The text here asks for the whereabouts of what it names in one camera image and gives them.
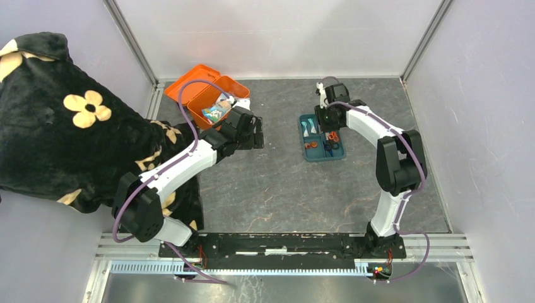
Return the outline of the orange handled scissors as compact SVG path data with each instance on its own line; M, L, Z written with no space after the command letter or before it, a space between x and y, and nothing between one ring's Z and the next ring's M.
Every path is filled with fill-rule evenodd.
M335 132L335 131L328 133L327 134L327 138L330 141L339 142L339 136L338 136L337 132Z

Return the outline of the teal white tube packet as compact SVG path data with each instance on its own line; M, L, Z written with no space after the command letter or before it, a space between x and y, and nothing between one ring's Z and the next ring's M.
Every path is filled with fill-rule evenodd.
M310 124L310 132L314 133L314 134L317 134L317 130L316 130L316 127L315 127L315 124L314 124L314 121L312 120L312 118L309 118L308 122Z

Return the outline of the blue plastic tweezers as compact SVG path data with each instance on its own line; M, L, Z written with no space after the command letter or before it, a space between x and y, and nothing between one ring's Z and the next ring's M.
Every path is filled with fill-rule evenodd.
M324 142L324 150L326 151L326 153L330 156L330 157L333 157L334 154L333 154L333 148L332 148L332 141L330 140L327 140Z

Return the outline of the teal divided tray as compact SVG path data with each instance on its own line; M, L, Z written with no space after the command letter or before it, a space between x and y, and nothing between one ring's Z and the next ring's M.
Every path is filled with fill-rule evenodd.
M308 122L309 118L312 118L312 120L314 121L316 130L317 130L317 134L314 134L314 133L310 132L310 124ZM306 121L307 122L309 136L306 137L306 138L303 137L303 129L302 129L301 121ZM302 142L303 155L304 155L304 159L307 162L313 163L313 162L335 161L335 160L341 160L346 156L346 151L344 149L343 141L342 141L342 138L341 138L341 135L340 135L339 131L336 131L338 136L339 136L339 149L333 150L333 154L334 154L333 157L330 157L326 153L326 151L324 150L324 142L326 140L325 139L325 135L324 135L325 133L322 133L320 131L319 125L318 125L318 122L317 122L317 118L316 118L316 116L314 114L301 115L298 118L298 124L299 124L299 130L300 130L300 139L301 139L301 142ZM304 147L304 144L306 144L306 143L311 144L311 142L314 142L314 141L318 143L318 147L317 148L310 148L310 149L306 150L305 147Z

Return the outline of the blue cotton pad packet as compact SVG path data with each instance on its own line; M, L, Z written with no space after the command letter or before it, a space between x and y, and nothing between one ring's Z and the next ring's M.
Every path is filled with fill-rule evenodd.
M235 102L236 99L233 96L227 97L221 94L211 107L202 110L202 114L210 124L215 124L225 117Z

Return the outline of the orange medicine kit box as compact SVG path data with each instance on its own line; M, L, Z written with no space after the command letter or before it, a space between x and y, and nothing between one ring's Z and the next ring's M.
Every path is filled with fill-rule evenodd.
M248 98L250 95L246 86L203 64L181 76L164 90L164 94L176 103L182 103L200 129L208 129L212 123L203 116L202 110L211 107L221 95L212 83L237 98Z

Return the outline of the black handled scissors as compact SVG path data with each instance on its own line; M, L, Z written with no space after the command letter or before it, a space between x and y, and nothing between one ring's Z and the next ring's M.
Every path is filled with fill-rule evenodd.
M339 137L336 132L325 133L324 149L327 151L339 149Z

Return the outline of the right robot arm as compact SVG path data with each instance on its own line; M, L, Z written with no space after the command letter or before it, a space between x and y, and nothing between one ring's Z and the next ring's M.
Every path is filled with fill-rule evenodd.
M381 188L377 210L367 225L364 248L373 257L397 247L399 221L410 197L426 181L426 159L421 135L405 131L379 117L361 100L352 100L343 83L316 84L319 103L314 112L323 133L348 128L376 149L375 176Z

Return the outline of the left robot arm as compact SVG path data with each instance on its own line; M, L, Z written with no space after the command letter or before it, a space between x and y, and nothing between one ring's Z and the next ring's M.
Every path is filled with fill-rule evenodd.
M135 238L173 244L183 257L193 256L198 240L192 227L163 214L163 202L180 186L237 150L264 146L262 119L250 109L249 98L237 99L218 125L195 135L185 150L155 169L140 175L127 173L119 181L112 216L116 242Z

